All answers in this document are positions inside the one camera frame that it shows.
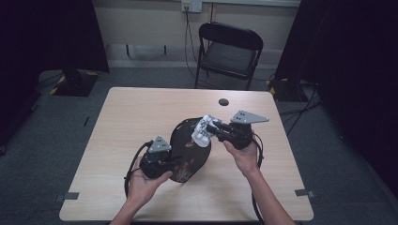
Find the chair backrest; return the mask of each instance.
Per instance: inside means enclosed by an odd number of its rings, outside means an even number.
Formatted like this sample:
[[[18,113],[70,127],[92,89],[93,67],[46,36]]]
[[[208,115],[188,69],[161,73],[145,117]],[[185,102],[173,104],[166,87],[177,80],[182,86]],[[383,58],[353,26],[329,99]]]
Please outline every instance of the chair backrest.
[[[199,27],[199,38],[232,45],[242,49],[263,50],[263,39],[254,31],[220,22],[207,22]]]

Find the person's right hand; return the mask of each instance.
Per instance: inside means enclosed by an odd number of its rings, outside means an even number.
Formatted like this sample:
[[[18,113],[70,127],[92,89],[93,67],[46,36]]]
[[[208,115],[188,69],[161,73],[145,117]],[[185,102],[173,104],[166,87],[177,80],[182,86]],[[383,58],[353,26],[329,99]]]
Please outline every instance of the person's right hand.
[[[257,166],[257,146],[254,142],[251,142],[249,146],[242,150],[237,150],[228,141],[222,143],[226,150],[234,157],[237,167],[244,176],[247,177],[251,172],[259,170]]]

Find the silver metal plate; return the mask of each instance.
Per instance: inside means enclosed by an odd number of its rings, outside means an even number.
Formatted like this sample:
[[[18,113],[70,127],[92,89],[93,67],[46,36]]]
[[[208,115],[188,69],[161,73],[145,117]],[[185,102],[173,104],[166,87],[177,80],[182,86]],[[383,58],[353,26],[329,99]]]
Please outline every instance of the silver metal plate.
[[[245,111],[239,111],[237,112],[234,117],[232,117],[231,122],[237,123],[237,124],[254,124],[254,123],[263,123],[263,122],[268,122],[269,119],[253,114],[250,112],[245,112]]]
[[[161,136],[158,136],[152,145],[149,147],[149,153],[170,151],[172,146],[168,144]]]

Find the metal bracket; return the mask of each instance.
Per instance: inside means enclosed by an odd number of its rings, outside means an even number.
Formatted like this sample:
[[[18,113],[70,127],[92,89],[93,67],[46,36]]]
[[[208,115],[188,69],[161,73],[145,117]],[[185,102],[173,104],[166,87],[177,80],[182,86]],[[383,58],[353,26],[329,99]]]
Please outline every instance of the metal bracket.
[[[315,197],[315,193],[313,191],[307,191],[306,189],[297,189],[295,190],[296,196],[308,196],[309,199]]]
[[[269,119],[264,116],[245,111],[238,111],[231,119],[231,122],[237,124],[254,124],[268,121]]]
[[[79,197],[79,192],[68,192],[65,195],[55,196],[54,202],[63,203],[64,200],[77,200]]]
[[[158,136],[152,145],[149,147],[149,153],[157,153],[157,152],[164,152],[170,151],[172,146],[168,144],[161,136]]]

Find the human hand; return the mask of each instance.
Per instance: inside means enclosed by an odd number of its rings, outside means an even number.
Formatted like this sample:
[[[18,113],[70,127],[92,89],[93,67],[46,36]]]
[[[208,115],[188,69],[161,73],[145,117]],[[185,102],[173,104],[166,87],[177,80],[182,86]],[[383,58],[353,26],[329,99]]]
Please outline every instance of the human hand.
[[[142,157],[138,157],[133,170],[136,170],[141,162]],[[156,179],[150,179],[145,176],[142,170],[136,170],[132,173],[130,179],[129,195],[127,202],[137,204],[139,207],[144,206],[154,196],[158,187],[169,179],[173,173],[165,172]]]
[[[248,176],[251,172],[258,171],[257,166],[257,145],[251,142],[249,146],[242,150],[237,150],[234,145],[228,141],[222,142],[226,150],[234,157],[235,163],[244,176]]]

